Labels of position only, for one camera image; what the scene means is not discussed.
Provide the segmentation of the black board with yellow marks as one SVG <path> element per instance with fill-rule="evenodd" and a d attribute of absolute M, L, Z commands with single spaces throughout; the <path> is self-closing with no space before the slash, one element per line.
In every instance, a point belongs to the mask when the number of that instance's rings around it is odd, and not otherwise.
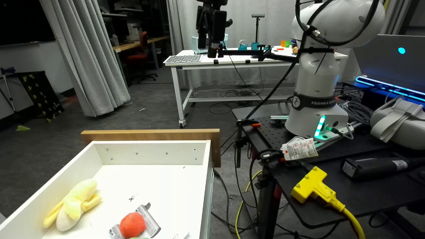
<path fill-rule="evenodd" d="M 55 91 L 53 90 L 45 71 L 17 73 L 23 88 L 36 106 L 38 113 L 47 122 L 65 112 Z"/>

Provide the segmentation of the white headset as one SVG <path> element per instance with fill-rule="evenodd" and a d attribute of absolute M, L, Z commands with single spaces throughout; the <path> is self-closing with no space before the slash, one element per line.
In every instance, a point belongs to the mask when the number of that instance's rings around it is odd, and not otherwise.
<path fill-rule="evenodd" d="M 371 135 L 382 142 L 425 151 L 424 106 L 402 97 L 390 100 L 379 107 L 370 119 Z"/>

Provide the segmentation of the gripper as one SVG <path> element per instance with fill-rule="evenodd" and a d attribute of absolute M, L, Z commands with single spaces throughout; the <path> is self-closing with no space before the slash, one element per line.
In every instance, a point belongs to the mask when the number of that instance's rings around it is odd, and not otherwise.
<path fill-rule="evenodd" d="M 227 12 L 221 10 L 229 0 L 196 0 L 202 3 L 197 8 L 196 30 L 198 32 L 198 48 L 206 47 L 207 34 L 209 37 L 208 57 L 215 58 L 217 51 L 224 41 L 225 29 L 233 24 L 231 18 L 227 18 Z"/>

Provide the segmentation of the white drawer with wooden front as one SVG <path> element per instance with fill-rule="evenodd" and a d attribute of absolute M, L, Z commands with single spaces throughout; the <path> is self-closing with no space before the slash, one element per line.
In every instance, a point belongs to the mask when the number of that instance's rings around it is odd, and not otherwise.
<path fill-rule="evenodd" d="M 108 230 L 139 205 L 161 227 L 154 238 L 208 239 L 219 129 L 85 130 L 86 147 L 0 224 L 0 239 L 110 239 Z M 49 212 L 83 180 L 102 201 L 70 230 L 43 228 Z"/>

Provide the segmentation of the wooden desk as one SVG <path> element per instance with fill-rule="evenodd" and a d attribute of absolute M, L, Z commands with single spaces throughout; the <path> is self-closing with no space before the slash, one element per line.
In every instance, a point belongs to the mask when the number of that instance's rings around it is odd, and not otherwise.
<path fill-rule="evenodd" d="M 147 40 L 147 44 L 149 49 L 152 51 L 152 55 L 153 55 L 153 59 L 154 59 L 154 65 L 155 65 L 155 69 L 158 70 L 159 68 L 159 64 L 158 64 L 158 56 L 157 56 L 157 50 L 156 50 L 156 43 L 157 42 L 161 42 L 164 40 L 170 40 L 170 35 L 168 36 L 162 36 L 162 37 L 157 37 L 157 38 L 151 38 Z M 115 54 L 115 56 L 119 57 L 119 53 L 125 50 L 130 50 L 136 47 L 140 46 L 140 42 L 139 41 L 135 41 L 132 43 L 126 43 L 123 45 L 119 45 L 119 46 L 113 46 L 112 50 Z"/>

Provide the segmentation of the white table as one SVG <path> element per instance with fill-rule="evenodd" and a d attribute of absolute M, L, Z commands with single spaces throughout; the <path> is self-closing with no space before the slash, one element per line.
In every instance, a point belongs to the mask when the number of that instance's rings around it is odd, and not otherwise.
<path fill-rule="evenodd" d="M 193 50 L 182 50 L 177 55 L 192 55 Z M 192 80 L 189 82 L 189 92 L 184 99 L 181 97 L 181 87 L 179 83 L 178 71 L 182 70 L 212 70 L 212 69 L 239 69 L 239 68 L 261 68 L 261 67 L 280 67 L 290 66 L 290 62 L 278 61 L 273 59 L 265 59 L 259 62 L 258 59 L 254 59 L 251 56 L 224 56 L 222 58 L 208 58 L 206 54 L 203 54 L 201 62 L 193 63 L 177 63 L 177 64 L 164 64 L 171 68 L 172 79 L 174 84 L 174 92 L 177 103 L 177 110 L 179 115 L 179 127 L 184 128 L 186 126 L 186 113 L 185 109 L 189 103 L 197 102 L 224 102 L 229 99 L 223 98 L 196 98 L 194 96 L 194 87 Z"/>

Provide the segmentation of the black power brick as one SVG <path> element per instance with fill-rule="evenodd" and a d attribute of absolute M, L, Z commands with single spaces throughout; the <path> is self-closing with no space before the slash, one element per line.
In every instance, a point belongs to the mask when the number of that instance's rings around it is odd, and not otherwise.
<path fill-rule="evenodd" d="M 425 165 L 425 157 L 400 158 L 380 157 L 364 159 L 344 159 L 341 172 L 356 182 L 376 180 L 399 172 Z"/>

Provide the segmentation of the small silver packet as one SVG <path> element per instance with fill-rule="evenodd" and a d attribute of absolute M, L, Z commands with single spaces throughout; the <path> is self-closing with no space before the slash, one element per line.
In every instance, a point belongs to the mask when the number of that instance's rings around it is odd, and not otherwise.
<path fill-rule="evenodd" d="M 119 224 L 114 225 L 108 230 L 108 235 L 110 239 L 126 239 L 120 231 Z"/>

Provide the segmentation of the black clamp with orange tip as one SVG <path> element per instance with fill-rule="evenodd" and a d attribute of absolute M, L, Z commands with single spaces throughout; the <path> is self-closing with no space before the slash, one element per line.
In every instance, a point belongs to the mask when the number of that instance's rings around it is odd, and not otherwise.
<path fill-rule="evenodd" d="M 237 135 L 234 140 L 234 149 L 235 149 L 235 168 L 240 168 L 241 160 L 241 149 L 245 145 L 249 145 L 250 140 L 247 136 L 243 136 L 243 128 L 250 126 L 252 128 L 260 128 L 261 124 L 259 121 L 253 119 L 238 119 L 236 121 Z"/>

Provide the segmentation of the grey curtain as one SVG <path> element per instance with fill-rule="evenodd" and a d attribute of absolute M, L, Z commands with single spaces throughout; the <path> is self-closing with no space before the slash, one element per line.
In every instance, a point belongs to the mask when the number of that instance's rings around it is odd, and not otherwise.
<path fill-rule="evenodd" d="M 130 100 L 97 0 L 39 0 L 82 112 L 98 117 Z"/>

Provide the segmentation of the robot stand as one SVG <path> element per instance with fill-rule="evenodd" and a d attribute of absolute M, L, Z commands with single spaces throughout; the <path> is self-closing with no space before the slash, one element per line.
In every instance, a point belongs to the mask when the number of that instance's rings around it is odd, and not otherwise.
<path fill-rule="evenodd" d="M 366 222 L 372 215 L 379 222 L 377 228 L 392 227 L 396 238 L 425 239 L 425 215 L 420 216 L 417 224 L 413 224 L 401 214 L 403 208 L 409 215 L 411 209 L 425 209 L 425 185 L 410 177 L 408 172 L 356 183 L 344 176 L 340 171 L 343 156 L 387 156 L 384 150 L 401 156 L 425 156 L 425 151 L 414 151 L 395 144 L 378 148 L 378 140 L 372 136 L 360 134 L 358 139 L 342 139 L 319 152 L 319 159 L 311 159 L 313 165 L 327 173 L 324 183 L 336 191 L 336 197 L 360 221 L 366 239 L 378 239 L 367 232 L 372 224 Z M 258 234 L 261 239 L 271 238 L 277 221 L 277 201 L 285 197 L 301 224 L 309 229 L 342 223 L 347 221 L 341 213 L 324 207 L 317 200 L 308 199 L 304 204 L 291 198 L 291 190 L 306 171 L 300 165 L 275 165 L 266 169 L 268 183 L 260 189 L 257 197 L 249 196 L 246 201 L 258 205 Z"/>

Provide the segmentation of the teal box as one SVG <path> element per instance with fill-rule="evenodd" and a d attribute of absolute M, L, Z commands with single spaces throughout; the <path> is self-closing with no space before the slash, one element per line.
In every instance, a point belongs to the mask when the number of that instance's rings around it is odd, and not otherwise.
<path fill-rule="evenodd" d="M 224 34 L 224 39 L 223 41 L 220 42 L 221 46 L 227 45 L 227 41 L 229 39 L 229 35 L 228 34 Z M 191 47 L 193 50 L 193 53 L 195 54 L 208 54 L 208 47 L 210 45 L 210 39 L 209 36 L 206 35 L 206 46 L 205 47 L 199 47 L 199 36 L 192 36 L 191 38 Z"/>

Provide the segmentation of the white warning tag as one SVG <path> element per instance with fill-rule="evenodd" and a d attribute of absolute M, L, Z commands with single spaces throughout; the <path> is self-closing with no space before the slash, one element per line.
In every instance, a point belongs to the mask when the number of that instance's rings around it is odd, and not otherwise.
<path fill-rule="evenodd" d="M 286 161 L 305 159 L 318 156 L 313 138 L 295 137 L 282 144 L 280 150 Z"/>

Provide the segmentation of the red ball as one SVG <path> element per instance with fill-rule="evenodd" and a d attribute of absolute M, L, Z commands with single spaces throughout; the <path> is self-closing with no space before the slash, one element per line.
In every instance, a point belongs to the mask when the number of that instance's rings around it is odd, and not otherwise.
<path fill-rule="evenodd" d="M 124 238 L 138 237 L 146 229 L 146 223 L 138 212 L 132 212 L 126 215 L 119 224 L 119 230 Z"/>

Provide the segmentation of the dark wall screen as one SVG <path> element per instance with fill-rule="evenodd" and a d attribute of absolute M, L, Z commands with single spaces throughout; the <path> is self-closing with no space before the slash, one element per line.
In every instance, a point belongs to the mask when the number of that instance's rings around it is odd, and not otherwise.
<path fill-rule="evenodd" d="M 0 0 L 0 46 L 54 40 L 40 0 Z"/>

